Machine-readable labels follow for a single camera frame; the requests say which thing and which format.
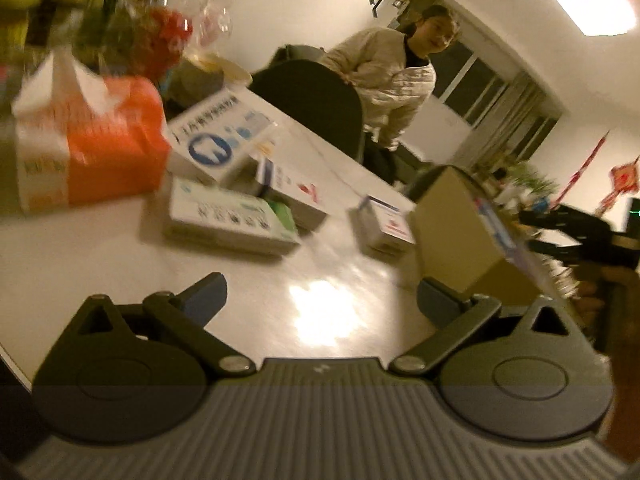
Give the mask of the large cardboard sorting box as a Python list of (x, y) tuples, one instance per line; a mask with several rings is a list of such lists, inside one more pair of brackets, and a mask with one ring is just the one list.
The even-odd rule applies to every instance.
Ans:
[(585, 326), (524, 234), (466, 172), (434, 166), (419, 174), (406, 196), (414, 203), (409, 223), (420, 278), (434, 278), (463, 297), (491, 296), (510, 308), (548, 296)]

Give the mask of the white green medicine box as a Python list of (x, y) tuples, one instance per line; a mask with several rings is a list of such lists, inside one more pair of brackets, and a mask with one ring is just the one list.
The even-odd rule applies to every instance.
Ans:
[(239, 252), (286, 256), (300, 245), (285, 204), (174, 177), (167, 233)]

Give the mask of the small white purple box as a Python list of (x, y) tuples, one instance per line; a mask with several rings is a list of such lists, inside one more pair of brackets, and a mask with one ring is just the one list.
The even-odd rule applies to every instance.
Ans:
[(358, 247), (366, 254), (400, 257), (416, 244), (406, 215), (385, 200), (366, 195), (348, 215)]

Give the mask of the orange tissue pack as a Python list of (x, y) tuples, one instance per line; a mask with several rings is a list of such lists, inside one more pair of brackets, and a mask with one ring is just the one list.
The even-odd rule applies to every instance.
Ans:
[(156, 191), (169, 144), (160, 94), (143, 77), (101, 77), (59, 47), (11, 105), (18, 199), (45, 211)]

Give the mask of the white blue small box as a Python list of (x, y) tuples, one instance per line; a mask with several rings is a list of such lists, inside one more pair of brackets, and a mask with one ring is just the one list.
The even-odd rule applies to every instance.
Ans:
[(276, 130), (274, 120), (236, 93), (221, 90), (166, 125), (167, 171), (175, 177), (228, 186)]

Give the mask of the white red small box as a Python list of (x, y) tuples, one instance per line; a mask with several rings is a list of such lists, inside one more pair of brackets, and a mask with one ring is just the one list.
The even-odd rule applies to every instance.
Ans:
[(289, 166), (262, 156), (257, 165), (255, 181), (258, 195), (288, 206), (299, 228), (318, 230), (329, 215), (322, 204), (318, 185)]

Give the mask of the woman in white jacket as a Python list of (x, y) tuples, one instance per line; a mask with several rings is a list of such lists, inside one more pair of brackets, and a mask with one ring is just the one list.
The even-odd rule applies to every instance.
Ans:
[(394, 151), (399, 139), (435, 89), (431, 56), (444, 52), (458, 32), (456, 14), (433, 4), (404, 30), (363, 29), (319, 58), (358, 93), (362, 164), (388, 184), (396, 180)]

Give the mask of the white paper bowl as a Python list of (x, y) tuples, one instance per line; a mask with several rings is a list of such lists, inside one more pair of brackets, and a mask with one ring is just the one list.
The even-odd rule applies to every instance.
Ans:
[(235, 62), (214, 54), (184, 56), (169, 78), (166, 98), (183, 108), (224, 88), (245, 88), (252, 75)]

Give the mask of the red label drink bottle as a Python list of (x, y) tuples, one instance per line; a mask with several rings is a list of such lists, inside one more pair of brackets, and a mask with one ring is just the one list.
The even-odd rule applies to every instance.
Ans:
[(207, 1), (128, 1), (116, 24), (114, 69), (161, 82), (179, 63)]

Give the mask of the dark chair near woman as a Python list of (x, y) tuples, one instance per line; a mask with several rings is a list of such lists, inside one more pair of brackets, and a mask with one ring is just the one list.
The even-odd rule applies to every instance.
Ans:
[(361, 162), (364, 132), (360, 97), (337, 73), (314, 61), (286, 61), (260, 70), (248, 88)]

